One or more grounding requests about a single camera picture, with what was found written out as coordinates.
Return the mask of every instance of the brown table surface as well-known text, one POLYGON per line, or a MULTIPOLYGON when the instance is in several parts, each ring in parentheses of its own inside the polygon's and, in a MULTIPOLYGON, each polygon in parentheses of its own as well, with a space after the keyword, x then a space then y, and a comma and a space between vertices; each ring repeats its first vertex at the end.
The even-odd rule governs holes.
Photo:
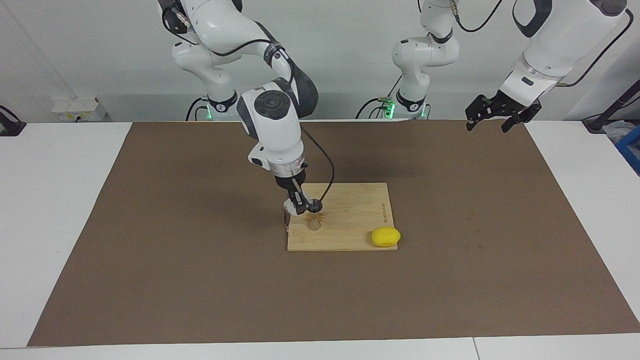
POLYGON ((240 124, 134 124, 29 346, 640 332, 524 127, 305 127, 388 183, 397 252, 287 252, 240 124))

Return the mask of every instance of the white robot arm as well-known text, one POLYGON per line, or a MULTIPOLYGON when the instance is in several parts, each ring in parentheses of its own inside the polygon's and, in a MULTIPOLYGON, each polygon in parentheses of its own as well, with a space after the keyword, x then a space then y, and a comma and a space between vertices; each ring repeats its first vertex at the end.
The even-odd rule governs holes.
POLYGON ((399 41, 392 53, 395 65, 402 71, 400 87, 393 98, 396 113, 410 118, 418 117, 425 106, 430 82, 426 69, 452 64, 460 53, 453 36, 454 16, 449 0, 424 0, 420 23, 428 34, 399 41))
POLYGON ((313 113, 318 92, 267 29, 242 15, 241 0, 158 0, 165 28, 184 41, 173 49, 178 65, 205 84, 209 102, 225 113, 237 102, 244 130, 258 141, 249 161, 268 171, 289 193, 292 215, 317 213, 319 200, 301 189, 306 178, 300 117, 313 113), (260 56, 278 75, 238 99, 230 76, 219 65, 243 54, 260 56))
POLYGON ((497 95, 491 99, 479 95, 469 105, 469 131, 492 117, 508 117, 502 125, 505 133, 531 121, 542 108, 540 96, 556 87, 607 36, 627 8, 627 0, 525 0, 533 1, 536 12, 524 25, 515 13, 519 1, 513 18, 531 42, 497 95))

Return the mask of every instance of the yellow lemon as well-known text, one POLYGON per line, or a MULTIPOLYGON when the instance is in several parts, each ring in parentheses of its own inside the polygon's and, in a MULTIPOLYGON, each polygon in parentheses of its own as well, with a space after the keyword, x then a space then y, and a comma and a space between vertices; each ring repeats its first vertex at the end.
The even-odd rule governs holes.
POLYGON ((379 247, 392 247, 400 241, 400 232, 393 227, 381 227, 371 234, 371 240, 379 247))

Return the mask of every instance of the white table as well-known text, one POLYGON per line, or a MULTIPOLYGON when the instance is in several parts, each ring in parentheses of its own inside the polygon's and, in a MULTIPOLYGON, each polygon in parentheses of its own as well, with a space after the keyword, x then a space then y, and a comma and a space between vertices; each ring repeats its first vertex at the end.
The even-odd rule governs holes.
MULTIPOLYGON (((640 334, 24 348, 130 126, 31 124, 17 138, 0 138, 0 360, 640 359, 640 334)), ((640 178, 581 123, 527 128, 639 317, 640 178)))

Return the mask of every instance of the green indicator light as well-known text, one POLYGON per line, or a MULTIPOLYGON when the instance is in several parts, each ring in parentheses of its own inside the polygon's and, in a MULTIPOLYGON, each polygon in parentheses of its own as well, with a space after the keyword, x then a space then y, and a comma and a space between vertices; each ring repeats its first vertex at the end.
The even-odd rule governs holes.
POLYGON ((392 101, 387 105, 387 110, 385 111, 385 117, 387 119, 392 119, 394 117, 394 112, 396 110, 396 104, 392 101))

